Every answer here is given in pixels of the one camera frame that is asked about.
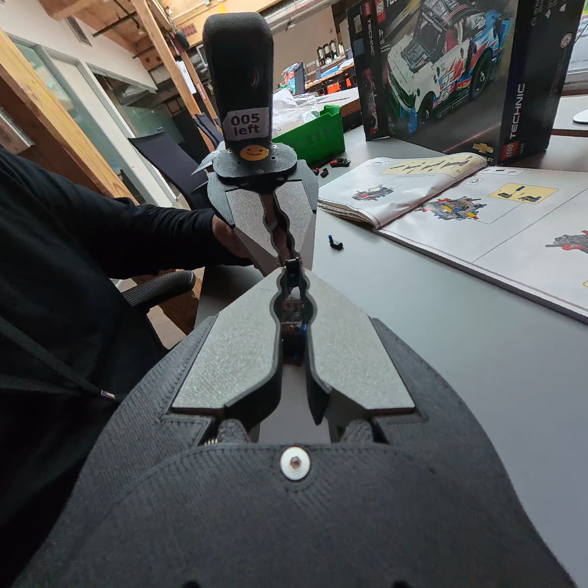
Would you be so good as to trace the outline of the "open instruction booklet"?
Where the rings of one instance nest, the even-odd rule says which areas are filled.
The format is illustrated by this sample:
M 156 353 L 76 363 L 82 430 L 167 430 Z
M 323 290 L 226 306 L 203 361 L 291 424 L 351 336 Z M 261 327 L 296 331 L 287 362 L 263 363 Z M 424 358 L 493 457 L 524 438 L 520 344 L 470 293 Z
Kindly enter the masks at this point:
M 327 212 L 587 322 L 587 173 L 473 153 L 378 157 L 319 189 Z

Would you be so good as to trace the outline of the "clear plastic bags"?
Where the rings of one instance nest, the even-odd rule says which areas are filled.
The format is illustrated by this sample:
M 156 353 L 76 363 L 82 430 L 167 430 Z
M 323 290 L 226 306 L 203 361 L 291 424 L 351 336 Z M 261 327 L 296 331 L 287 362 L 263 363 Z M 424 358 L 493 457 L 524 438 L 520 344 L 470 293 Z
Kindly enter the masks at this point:
M 321 110 L 313 94 L 293 95 L 286 88 L 276 91 L 272 102 L 272 137 L 316 119 Z

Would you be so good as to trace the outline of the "wooden pillar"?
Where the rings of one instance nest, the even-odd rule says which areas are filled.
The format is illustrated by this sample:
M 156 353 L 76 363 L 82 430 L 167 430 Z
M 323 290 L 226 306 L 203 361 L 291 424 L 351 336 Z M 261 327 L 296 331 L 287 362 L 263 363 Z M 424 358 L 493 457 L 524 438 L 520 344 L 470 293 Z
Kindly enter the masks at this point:
M 170 19 L 167 9 L 159 1 L 131 1 L 131 4 L 191 117 L 201 115 L 202 110 L 190 91 L 183 76 L 183 70 L 177 64 L 177 57 L 183 63 L 187 76 L 194 85 L 196 94 L 200 96 L 211 122 L 217 130 L 220 130 L 215 120 L 216 114 L 210 97 L 187 54 L 189 43 L 180 41 L 179 31 Z

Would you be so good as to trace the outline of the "wooden door panel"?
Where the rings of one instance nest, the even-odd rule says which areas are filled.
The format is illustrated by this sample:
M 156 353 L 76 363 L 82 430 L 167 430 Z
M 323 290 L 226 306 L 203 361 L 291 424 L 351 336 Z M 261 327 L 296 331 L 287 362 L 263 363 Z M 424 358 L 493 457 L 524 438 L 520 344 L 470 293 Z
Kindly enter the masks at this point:
M 32 139 L 22 156 L 109 198 L 137 200 L 1 30 L 1 106 Z

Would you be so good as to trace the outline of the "multicoloured lego assembly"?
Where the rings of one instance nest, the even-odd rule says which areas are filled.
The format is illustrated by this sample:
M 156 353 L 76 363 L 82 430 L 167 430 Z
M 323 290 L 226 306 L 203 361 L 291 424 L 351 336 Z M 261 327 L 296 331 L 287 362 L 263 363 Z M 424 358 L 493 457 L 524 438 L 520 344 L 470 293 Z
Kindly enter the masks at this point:
M 303 268 L 299 258 L 285 262 L 280 323 L 284 362 L 301 367 L 306 350 L 307 310 L 303 294 Z

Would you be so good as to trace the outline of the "lego box with car print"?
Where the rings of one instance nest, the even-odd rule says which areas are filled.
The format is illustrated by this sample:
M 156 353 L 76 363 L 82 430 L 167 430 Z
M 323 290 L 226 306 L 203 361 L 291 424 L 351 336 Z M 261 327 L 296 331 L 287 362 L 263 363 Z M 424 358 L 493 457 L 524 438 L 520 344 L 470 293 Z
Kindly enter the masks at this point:
M 378 1 L 389 134 L 492 165 L 546 151 L 584 1 Z

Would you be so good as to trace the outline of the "green plastic bin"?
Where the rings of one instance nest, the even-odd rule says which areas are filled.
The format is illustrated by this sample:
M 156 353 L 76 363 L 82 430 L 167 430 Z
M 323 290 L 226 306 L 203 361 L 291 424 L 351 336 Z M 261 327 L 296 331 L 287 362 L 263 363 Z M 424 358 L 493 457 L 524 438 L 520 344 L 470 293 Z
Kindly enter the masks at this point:
M 308 165 L 341 154 L 346 150 L 341 107 L 325 105 L 317 118 L 275 137 L 273 141 L 290 146 L 298 159 L 305 160 Z

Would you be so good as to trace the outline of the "person's left hand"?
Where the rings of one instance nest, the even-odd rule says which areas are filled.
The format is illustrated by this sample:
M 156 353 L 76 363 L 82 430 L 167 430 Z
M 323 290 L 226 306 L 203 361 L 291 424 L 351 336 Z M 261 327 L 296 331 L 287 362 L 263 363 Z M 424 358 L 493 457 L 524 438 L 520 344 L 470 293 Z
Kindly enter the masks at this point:
M 231 255 L 239 258 L 240 261 L 236 265 L 254 266 L 254 261 L 234 230 L 216 215 L 212 217 L 212 233 Z

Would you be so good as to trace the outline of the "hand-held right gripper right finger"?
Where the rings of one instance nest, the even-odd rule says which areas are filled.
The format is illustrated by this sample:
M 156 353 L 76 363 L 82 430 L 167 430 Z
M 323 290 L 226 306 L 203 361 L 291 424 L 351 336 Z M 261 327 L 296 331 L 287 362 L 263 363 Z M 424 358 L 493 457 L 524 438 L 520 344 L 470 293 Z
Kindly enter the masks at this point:
M 371 318 L 311 271 L 303 273 L 300 292 L 315 423 L 347 426 L 355 419 L 413 413 L 415 402 Z

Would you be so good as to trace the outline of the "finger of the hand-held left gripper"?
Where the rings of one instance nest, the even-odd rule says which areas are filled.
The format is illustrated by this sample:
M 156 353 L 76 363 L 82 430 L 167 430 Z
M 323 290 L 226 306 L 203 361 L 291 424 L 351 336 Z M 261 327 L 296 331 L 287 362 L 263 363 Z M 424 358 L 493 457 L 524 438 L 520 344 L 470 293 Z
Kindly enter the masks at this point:
M 288 248 L 300 258 L 305 269 L 313 268 L 316 209 L 301 180 L 284 183 L 275 189 L 275 203 L 286 222 Z
M 246 189 L 226 192 L 234 232 L 254 267 L 267 276 L 283 266 L 288 255 L 286 231 L 278 224 L 271 195 Z

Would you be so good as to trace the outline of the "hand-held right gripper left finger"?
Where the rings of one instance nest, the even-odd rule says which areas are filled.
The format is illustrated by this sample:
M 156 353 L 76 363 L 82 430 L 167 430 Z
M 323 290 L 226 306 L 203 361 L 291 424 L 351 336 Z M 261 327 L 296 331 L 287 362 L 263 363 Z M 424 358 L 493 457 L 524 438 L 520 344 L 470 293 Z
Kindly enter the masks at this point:
M 172 413 L 238 419 L 251 430 L 277 408 L 282 342 L 276 308 L 282 301 L 283 269 L 276 269 L 201 324 Z

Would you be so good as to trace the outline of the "person in black sleeve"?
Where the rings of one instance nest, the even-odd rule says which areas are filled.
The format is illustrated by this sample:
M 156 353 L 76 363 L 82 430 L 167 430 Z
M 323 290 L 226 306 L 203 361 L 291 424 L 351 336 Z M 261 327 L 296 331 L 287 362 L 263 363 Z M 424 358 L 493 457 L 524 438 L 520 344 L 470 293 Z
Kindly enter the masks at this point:
M 164 356 L 112 282 L 130 277 L 92 255 L 116 200 L 1 150 L 1 587 L 48 536 L 116 410 L 103 392 L 129 393 Z

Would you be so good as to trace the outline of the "dark lego box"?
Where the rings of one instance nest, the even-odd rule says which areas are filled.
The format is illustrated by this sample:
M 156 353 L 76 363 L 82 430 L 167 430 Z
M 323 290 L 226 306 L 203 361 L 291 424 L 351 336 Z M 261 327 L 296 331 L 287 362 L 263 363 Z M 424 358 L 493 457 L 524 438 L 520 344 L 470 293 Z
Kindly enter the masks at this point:
M 372 141 L 388 137 L 390 131 L 376 23 L 376 3 L 357 2 L 347 10 L 347 21 L 365 139 Z

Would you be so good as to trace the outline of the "wooden workbench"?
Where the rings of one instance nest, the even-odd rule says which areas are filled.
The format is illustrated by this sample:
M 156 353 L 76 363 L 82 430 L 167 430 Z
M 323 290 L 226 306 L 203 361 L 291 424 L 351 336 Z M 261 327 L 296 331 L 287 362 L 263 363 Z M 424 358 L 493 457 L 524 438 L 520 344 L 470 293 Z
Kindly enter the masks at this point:
M 335 84 L 335 82 L 340 82 L 341 79 L 345 79 L 345 77 L 349 77 L 352 79 L 350 85 L 343 84 L 343 89 L 348 89 L 353 87 L 353 80 L 355 74 L 355 63 L 354 59 L 348 59 L 340 64 L 337 67 L 331 68 L 327 70 L 325 74 L 321 74 L 321 76 L 312 82 L 308 82 L 305 84 L 305 91 L 306 92 L 322 92 L 328 93 L 327 87 L 329 85 Z

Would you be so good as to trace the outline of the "person's left forearm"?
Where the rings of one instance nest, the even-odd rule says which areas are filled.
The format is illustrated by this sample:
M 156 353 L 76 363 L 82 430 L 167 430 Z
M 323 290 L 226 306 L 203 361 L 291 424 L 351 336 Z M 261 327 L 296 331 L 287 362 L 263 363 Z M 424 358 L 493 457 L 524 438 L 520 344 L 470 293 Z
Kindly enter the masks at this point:
M 197 211 L 110 202 L 96 223 L 93 257 L 109 277 L 155 275 L 161 270 L 240 266 L 212 233 L 212 209 Z

